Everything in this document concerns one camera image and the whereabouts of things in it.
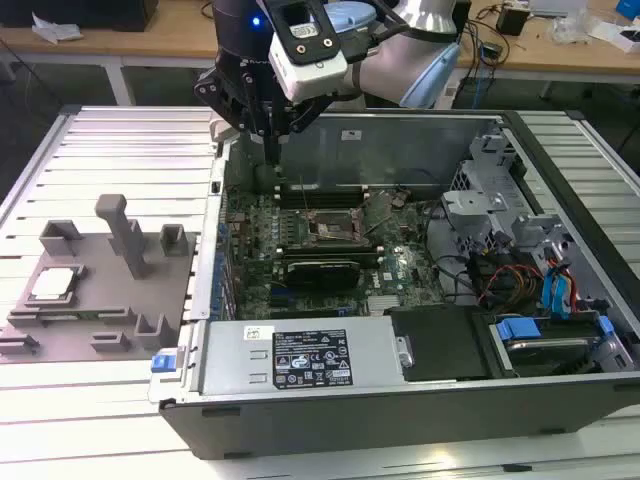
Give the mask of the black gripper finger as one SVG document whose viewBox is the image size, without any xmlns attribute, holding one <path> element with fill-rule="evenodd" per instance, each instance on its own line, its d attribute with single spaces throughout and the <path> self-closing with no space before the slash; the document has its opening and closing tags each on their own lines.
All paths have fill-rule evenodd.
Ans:
<svg viewBox="0 0 640 480">
<path fill-rule="evenodd" d="M 264 160 L 274 164 L 274 135 L 270 112 L 258 89 L 258 76 L 241 68 L 232 82 L 218 68 L 205 72 L 194 87 L 196 96 L 235 130 L 263 145 Z"/>
<path fill-rule="evenodd" d="M 278 165 L 281 157 L 281 140 L 291 133 L 305 130 L 323 113 L 333 99 L 321 95 L 294 105 L 282 94 L 273 98 L 273 164 Z"/>
</svg>

